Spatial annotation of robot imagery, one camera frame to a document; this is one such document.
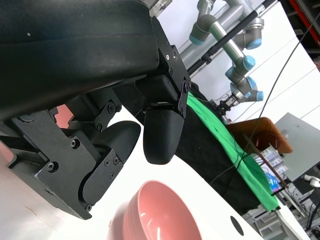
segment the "black rod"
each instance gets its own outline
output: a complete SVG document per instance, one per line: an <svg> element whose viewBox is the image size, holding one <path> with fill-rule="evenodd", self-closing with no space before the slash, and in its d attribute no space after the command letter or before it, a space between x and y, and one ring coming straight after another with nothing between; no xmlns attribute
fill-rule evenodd
<svg viewBox="0 0 320 240"><path fill-rule="evenodd" d="M236 25L230 32L228 32L223 38L221 38L215 45L209 48L209 50L202 55L201 59L195 62L188 68L189 75L197 71L203 64L210 64L212 55L216 54L230 39L236 36L242 29L248 26L258 15L260 15L265 9L267 9L275 0L265 0L255 10L253 10L248 16L246 16L238 25Z"/></svg>

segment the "table surface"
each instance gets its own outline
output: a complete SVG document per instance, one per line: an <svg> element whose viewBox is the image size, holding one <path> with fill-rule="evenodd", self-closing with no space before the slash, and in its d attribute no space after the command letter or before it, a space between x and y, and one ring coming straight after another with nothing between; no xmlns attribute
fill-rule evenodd
<svg viewBox="0 0 320 240"><path fill-rule="evenodd" d="M136 119L125 109L110 124ZM259 240L262 238L191 167L174 156L166 165L151 165L143 152L143 126L138 143L122 171L92 208L92 218L81 220L47 203L17 178L6 165L12 156L0 146L0 240L121 240L122 217L127 203L148 180L171 187L190 209L203 240ZM230 217L241 225L244 236Z"/></svg>

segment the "green cloth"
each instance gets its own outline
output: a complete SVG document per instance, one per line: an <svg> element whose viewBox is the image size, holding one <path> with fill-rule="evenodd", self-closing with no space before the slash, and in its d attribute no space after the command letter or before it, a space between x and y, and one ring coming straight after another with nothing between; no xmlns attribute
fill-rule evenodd
<svg viewBox="0 0 320 240"><path fill-rule="evenodd" d="M198 99L194 98L190 92L187 104L221 143L226 154L237 167L244 150L237 144L224 124ZM277 198L271 196L273 192L264 171L250 155L241 161L237 171L267 211L274 210L279 206Z"/></svg>

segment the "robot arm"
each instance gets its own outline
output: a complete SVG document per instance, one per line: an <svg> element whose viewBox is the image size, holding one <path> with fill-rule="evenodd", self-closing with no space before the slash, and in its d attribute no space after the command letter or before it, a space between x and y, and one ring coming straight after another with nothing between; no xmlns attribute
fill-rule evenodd
<svg viewBox="0 0 320 240"><path fill-rule="evenodd" d="M196 23L193 25L190 33L190 40L196 45L202 45L209 34L219 41L227 32L220 24L220 18L216 19L210 15L213 9L213 0L199 0L199 15ZM241 7L240 18L247 16L253 11L251 5L247 1L227 1L230 9ZM251 77L245 75L255 66L256 61L252 56L245 55L242 49L255 49L262 43L262 29L264 20L256 17L246 28L245 33L238 34L234 39L230 39L223 49L234 63L226 73L226 77L231 81L230 88L232 95L225 101L220 101L220 105L216 107L220 115L225 115L226 111L230 111L231 107L243 102L257 102L263 100L263 92L258 91L256 82Z"/></svg>

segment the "white wall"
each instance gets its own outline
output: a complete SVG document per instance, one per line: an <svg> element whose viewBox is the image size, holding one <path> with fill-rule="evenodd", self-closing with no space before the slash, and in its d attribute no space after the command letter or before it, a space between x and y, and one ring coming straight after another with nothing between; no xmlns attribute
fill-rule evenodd
<svg viewBox="0 0 320 240"><path fill-rule="evenodd" d="M170 11L165 11L159 16L170 43L176 44L178 48L185 48L189 44L189 33L198 14L197 2L198 0L175 0ZM251 2L253 2L253 7L256 7L262 1ZM217 0L216 3L219 5L215 4L213 14L224 7L224 1ZM174 13L182 19L173 23ZM262 18L265 24L262 31L262 46L244 52L256 60L256 66L248 75L257 82L258 89L264 92L264 101L256 102L254 105L251 102L242 103L233 107L227 113L227 117L232 121L239 122L259 116L281 68L298 43L286 13L279 2L264 13ZM226 94L230 94L230 81L226 78L225 72L231 65L230 58L224 51L221 51L211 64L206 65L192 76L192 81L199 85L200 91L207 99L215 100L225 97ZM302 45L299 45L282 72L263 116L270 118L274 123L287 112L299 118L303 117L320 105L317 93L319 87L320 73ZM320 116L320 108L316 108L310 115L304 116L303 120L320 129L320 123L314 120L317 116Z"/></svg>

